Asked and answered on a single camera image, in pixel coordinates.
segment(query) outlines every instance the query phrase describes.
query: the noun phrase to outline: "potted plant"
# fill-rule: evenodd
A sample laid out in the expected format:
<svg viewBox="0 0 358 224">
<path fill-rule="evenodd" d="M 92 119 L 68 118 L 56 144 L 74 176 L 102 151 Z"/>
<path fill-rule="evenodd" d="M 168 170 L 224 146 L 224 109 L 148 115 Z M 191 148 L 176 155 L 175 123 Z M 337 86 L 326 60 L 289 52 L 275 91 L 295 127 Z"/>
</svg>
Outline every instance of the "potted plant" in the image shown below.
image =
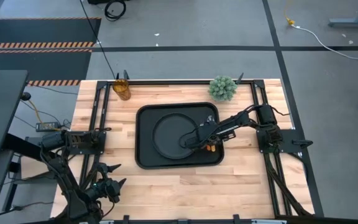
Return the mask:
<svg viewBox="0 0 358 224">
<path fill-rule="evenodd" d="M 237 85 L 231 77 L 218 76 L 209 83 L 209 94 L 215 101 L 230 101 L 236 93 Z"/>
</svg>

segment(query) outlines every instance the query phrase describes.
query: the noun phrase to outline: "amber cup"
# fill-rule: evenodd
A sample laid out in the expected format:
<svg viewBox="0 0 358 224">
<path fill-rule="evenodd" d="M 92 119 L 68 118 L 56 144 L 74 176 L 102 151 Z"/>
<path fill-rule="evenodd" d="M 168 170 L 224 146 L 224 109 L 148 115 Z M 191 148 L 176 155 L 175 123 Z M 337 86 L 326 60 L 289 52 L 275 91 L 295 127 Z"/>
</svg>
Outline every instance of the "amber cup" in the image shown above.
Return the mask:
<svg viewBox="0 0 358 224">
<path fill-rule="evenodd" d="M 129 91 L 129 82 L 123 78 L 114 81 L 112 89 L 122 100 L 129 100 L 131 98 L 131 91 Z"/>
</svg>

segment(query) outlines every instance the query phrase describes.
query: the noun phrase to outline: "yellow cable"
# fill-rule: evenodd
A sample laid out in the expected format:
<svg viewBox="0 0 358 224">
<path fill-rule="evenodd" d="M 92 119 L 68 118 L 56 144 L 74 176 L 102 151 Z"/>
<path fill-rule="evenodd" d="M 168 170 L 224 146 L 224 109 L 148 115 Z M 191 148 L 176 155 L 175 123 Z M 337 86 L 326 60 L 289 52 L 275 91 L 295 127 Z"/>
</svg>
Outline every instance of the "yellow cable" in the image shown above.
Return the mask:
<svg viewBox="0 0 358 224">
<path fill-rule="evenodd" d="M 287 23 L 289 26 L 292 26 L 293 24 L 295 24 L 295 21 L 293 21 L 292 19 L 288 18 L 287 14 L 285 13 L 285 11 L 287 10 L 287 1 L 291 1 L 291 0 L 285 0 L 285 5 L 284 5 L 284 17 L 287 20 Z"/>
<path fill-rule="evenodd" d="M 29 103 L 30 103 L 30 104 L 32 105 L 32 107 L 34 108 L 35 115 L 37 115 L 37 118 L 38 118 L 39 122 L 40 122 L 42 125 L 44 125 L 44 122 L 42 122 L 41 117 L 40 117 L 40 114 L 38 113 L 37 107 L 35 107 L 35 105 L 33 104 L 33 102 L 32 102 L 31 100 L 29 100 Z"/>
</svg>

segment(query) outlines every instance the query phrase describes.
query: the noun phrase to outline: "hazard stripe tape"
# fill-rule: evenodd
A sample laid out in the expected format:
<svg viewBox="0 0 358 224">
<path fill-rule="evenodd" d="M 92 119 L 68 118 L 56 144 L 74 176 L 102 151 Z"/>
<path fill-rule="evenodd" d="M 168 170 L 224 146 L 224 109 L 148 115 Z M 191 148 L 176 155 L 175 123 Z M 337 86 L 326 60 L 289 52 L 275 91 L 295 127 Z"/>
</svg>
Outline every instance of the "hazard stripe tape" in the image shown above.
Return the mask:
<svg viewBox="0 0 358 224">
<path fill-rule="evenodd" d="M 14 19 L 25 19 L 25 20 L 52 20 L 52 19 L 86 19 L 86 17 L 40 17 L 40 18 L 0 18 L 0 20 L 14 20 Z M 89 17 L 89 19 L 101 19 L 101 17 Z"/>
<path fill-rule="evenodd" d="M 55 48 L 55 47 L 94 47 L 94 42 L 19 42 L 0 43 L 0 49 Z"/>
<path fill-rule="evenodd" d="M 55 50 L 0 50 L 1 53 L 54 53 L 54 52 L 92 52 L 91 49 L 55 49 Z"/>
<path fill-rule="evenodd" d="M 77 86 L 81 80 L 30 80 L 27 86 Z"/>
</svg>

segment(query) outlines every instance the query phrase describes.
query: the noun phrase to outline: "floor mat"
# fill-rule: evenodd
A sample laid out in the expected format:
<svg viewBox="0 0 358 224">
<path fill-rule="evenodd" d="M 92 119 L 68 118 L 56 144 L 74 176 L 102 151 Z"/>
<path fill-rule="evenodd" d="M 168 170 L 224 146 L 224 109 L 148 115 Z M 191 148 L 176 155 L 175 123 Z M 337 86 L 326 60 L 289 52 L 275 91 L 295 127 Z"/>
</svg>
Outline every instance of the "floor mat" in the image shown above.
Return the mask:
<svg viewBox="0 0 358 224">
<path fill-rule="evenodd" d="M 79 85 L 90 57 L 88 49 L 0 50 L 0 70 L 28 70 L 31 85 Z"/>
<path fill-rule="evenodd" d="M 90 21 L 98 33 L 101 19 Z M 95 42 L 86 18 L 0 19 L 0 48 L 91 47 Z"/>
</svg>

